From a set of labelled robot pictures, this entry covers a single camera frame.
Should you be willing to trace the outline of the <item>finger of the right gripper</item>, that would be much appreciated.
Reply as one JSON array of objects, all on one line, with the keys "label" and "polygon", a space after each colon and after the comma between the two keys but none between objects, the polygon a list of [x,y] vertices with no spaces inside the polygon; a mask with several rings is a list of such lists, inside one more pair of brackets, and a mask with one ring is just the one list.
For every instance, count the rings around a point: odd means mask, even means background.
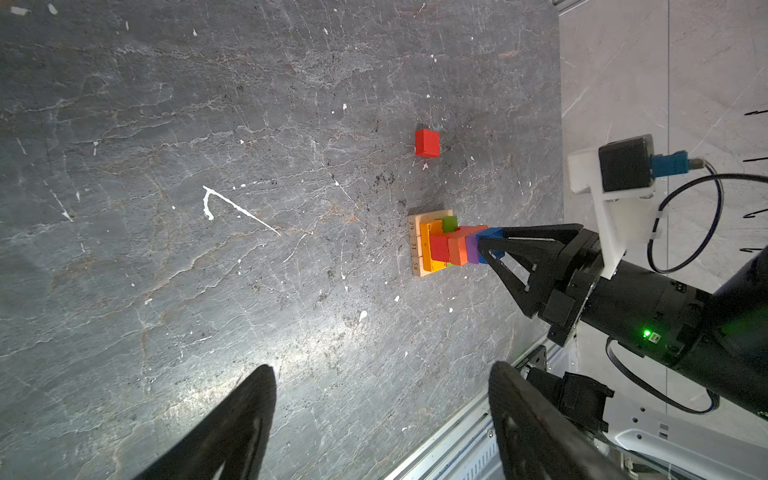
[{"label": "finger of the right gripper", "polygon": [[584,229],[582,224],[538,225],[524,227],[503,227],[504,238],[543,239],[570,243]]},{"label": "finger of the right gripper", "polygon": [[[543,308],[554,289],[557,276],[555,267],[565,245],[554,240],[520,238],[480,238],[478,249],[488,265],[497,274],[512,295],[520,311],[533,318]],[[502,259],[491,255],[492,250],[503,250],[527,273],[523,281]]]}]

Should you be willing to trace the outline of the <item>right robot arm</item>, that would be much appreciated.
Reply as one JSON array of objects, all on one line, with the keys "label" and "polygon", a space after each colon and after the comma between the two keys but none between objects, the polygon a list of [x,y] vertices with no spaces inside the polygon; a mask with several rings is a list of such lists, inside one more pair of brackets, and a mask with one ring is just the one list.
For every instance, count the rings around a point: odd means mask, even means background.
[{"label": "right robot arm", "polygon": [[[621,262],[602,275],[595,232],[579,224],[503,228],[478,250],[520,310],[564,345],[585,323],[700,385],[712,408],[728,400],[767,416],[767,256],[756,255],[708,293]],[[503,471],[509,479],[619,479],[596,449],[603,441],[691,477],[763,479],[764,448],[618,396],[590,377],[522,374],[499,361],[488,385]]]}]

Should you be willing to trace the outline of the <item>orange-yellow wood block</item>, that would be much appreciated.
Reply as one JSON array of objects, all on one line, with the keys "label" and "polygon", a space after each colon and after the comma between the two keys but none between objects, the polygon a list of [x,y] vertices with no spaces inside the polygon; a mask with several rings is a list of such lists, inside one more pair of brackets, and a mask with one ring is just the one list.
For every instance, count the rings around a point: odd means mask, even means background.
[{"label": "orange-yellow wood block", "polygon": [[422,264],[426,272],[433,273],[446,267],[446,263],[434,260],[431,253],[431,236],[443,233],[443,222],[441,219],[425,221],[420,224]]}]

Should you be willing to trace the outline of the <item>small purple block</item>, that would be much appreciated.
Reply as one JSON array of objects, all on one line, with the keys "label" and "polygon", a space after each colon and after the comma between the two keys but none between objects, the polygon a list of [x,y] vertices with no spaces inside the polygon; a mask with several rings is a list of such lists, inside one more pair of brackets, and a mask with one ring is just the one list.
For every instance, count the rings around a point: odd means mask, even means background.
[{"label": "small purple block", "polygon": [[478,237],[476,235],[468,236],[465,242],[468,262],[471,264],[481,264],[482,261],[479,259],[480,254],[478,252]]}]

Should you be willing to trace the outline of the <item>green wood block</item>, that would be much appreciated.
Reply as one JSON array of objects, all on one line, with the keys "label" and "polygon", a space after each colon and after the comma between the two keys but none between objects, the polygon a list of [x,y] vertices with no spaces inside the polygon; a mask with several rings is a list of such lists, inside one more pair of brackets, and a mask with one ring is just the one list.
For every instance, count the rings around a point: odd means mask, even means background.
[{"label": "green wood block", "polygon": [[440,221],[442,222],[442,231],[444,234],[453,233],[459,227],[458,218],[454,215],[441,217]]}]

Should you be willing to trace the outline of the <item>long natural wood block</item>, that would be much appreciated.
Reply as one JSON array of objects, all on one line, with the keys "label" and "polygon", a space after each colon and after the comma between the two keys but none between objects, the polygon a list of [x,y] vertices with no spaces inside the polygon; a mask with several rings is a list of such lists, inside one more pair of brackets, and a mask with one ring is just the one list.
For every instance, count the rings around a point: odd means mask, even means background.
[{"label": "long natural wood block", "polygon": [[434,267],[433,270],[427,270],[424,268],[423,263],[424,258],[423,257],[412,257],[411,258],[411,270],[414,276],[416,277],[425,277],[428,275],[431,275],[432,273],[436,273],[440,270],[443,270],[447,267],[450,267],[450,263],[446,262],[439,262],[439,261],[433,261],[431,265]]}]

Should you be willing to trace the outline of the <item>aluminium front rail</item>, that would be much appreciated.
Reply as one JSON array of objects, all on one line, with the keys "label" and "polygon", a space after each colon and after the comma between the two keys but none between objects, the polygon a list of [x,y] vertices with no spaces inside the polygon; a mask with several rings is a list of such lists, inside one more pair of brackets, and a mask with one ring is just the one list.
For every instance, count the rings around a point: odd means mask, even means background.
[{"label": "aluminium front rail", "polygon": [[[522,375],[540,369],[558,377],[579,369],[574,343],[543,340],[514,363]],[[488,393],[483,389],[386,475],[388,479],[502,479]]]}]

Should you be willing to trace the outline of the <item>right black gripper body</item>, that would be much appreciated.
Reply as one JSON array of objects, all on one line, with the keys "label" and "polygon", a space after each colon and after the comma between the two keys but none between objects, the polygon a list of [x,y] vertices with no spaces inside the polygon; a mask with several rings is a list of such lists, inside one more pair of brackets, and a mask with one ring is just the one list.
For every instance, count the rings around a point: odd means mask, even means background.
[{"label": "right black gripper body", "polygon": [[599,236],[581,229],[556,256],[538,317],[549,325],[548,339],[564,346],[603,269]]}]

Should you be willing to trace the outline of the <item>small blue cube block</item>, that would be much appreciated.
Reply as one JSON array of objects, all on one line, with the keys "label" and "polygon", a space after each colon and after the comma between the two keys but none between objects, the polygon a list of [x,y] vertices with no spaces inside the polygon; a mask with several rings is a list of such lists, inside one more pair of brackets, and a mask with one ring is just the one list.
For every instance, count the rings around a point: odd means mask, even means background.
[{"label": "small blue cube block", "polygon": [[[497,238],[497,239],[504,239],[504,234],[501,228],[488,228],[485,230],[480,231],[476,234],[476,238]],[[492,250],[491,255],[497,259],[500,260],[505,256],[505,252],[503,250]],[[479,251],[477,253],[478,263],[479,264],[487,264],[486,259],[482,255],[482,253]]]}]

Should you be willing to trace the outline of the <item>small red cube block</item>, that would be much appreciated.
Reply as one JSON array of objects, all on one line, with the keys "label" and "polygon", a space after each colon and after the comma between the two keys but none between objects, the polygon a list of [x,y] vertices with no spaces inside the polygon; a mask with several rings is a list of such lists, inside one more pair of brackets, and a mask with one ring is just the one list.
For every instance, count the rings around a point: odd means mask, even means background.
[{"label": "small red cube block", "polygon": [[441,154],[440,133],[429,129],[415,132],[415,154],[421,158],[437,158]]}]

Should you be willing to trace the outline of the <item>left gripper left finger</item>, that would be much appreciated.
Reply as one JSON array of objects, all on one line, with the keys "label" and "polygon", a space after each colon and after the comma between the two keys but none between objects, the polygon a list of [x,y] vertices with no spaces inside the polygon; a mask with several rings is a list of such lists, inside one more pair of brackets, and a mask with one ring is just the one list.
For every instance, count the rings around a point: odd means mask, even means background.
[{"label": "left gripper left finger", "polygon": [[274,370],[261,365],[139,479],[257,479],[276,409]]}]

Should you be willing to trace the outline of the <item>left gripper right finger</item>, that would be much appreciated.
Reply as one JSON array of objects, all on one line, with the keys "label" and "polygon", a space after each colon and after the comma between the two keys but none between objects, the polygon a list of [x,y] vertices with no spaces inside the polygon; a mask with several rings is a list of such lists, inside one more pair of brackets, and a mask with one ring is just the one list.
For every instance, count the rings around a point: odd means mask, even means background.
[{"label": "left gripper right finger", "polygon": [[627,477],[509,363],[492,365],[488,400],[505,478]]}]

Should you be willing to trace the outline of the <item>red rectangular wood block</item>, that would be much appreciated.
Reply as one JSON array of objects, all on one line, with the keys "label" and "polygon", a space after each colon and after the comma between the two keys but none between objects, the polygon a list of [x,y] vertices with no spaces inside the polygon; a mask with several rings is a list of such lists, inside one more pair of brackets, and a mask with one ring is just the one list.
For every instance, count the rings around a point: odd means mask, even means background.
[{"label": "red rectangular wood block", "polygon": [[445,234],[430,236],[430,257],[433,261],[449,263],[450,249],[448,237]]}]

